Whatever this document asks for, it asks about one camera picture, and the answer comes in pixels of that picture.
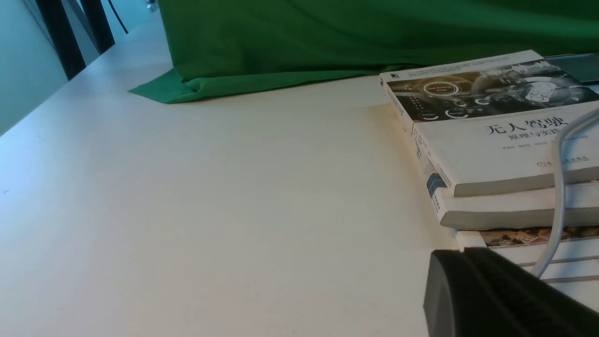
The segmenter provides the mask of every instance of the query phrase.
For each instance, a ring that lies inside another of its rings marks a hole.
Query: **white desk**
[[[0,137],[0,336],[426,336],[455,243],[377,79],[126,92],[169,67],[154,16]]]

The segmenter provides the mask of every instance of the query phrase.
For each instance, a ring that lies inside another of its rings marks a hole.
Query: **white cable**
[[[531,273],[540,278],[547,266],[553,259],[558,250],[559,241],[561,241],[564,231],[564,212],[565,212],[565,186],[564,186],[564,165],[562,163],[562,144],[564,139],[570,135],[575,135],[582,128],[587,127],[594,122],[599,121],[599,108],[578,117],[563,128],[553,140],[553,178],[555,180],[555,213],[553,214],[553,225],[551,226],[551,235],[547,246],[543,250],[541,257],[534,264]]]

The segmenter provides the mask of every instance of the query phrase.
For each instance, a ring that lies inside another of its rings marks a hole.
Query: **white wall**
[[[0,135],[66,83],[52,45],[22,0],[0,6]]]

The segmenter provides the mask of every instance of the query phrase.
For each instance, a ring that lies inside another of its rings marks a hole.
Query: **black object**
[[[85,69],[85,61],[75,39],[61,0],[36,0],[52,44],[68,80]]]
[[[112,11],[114,13],[114,16],[119,21],[120,27],[123,28],[123,32],[125,32],[125,34],[129,34],[129,31],[127,30],[127,27],[125,27],[123,20],[120,19],[119,12],[116,11],[116,8],[114,7],[114,5],[112,3],[112,0],[108,0],[108,4],[110,5],[110,8],[112,9]]]
[[[599,336],[599,314],[486,248],[432,252],[424,311],[430,337]]]
[[[98,52],[101,55],[114,45],[114,37],[110,31],[102,2],[100,0],[81,0],[81,7],[89,20],[89,25],[98,45]]]

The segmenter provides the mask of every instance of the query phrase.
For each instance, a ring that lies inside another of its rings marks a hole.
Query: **book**
[[[463,230],[551,225],[555,190],[538,189],[477,197],[454,197],[417,142],[411,142],[439,223]],[[568,185],[566,226],[595,225],[599,219],[599,181]]]
[[[550,227],[520,230],[456,231],[460,249],[484,247],[519,266],[532,266],[545,249]],[[599,258],[599,225],[566,227],[552,263]]]
[[[531,50],[383,73],[380,83],[456,197],[552,187],[555,134],[599,108],[597,93]],[[566,182],[598,179],[599,125],[574,139]]]
[[[532,266],[522,267],[531,272]],[[547,283],[574,281],[592,281],[599,279],[599,259],[551,263],[545,269],[541,279]]]

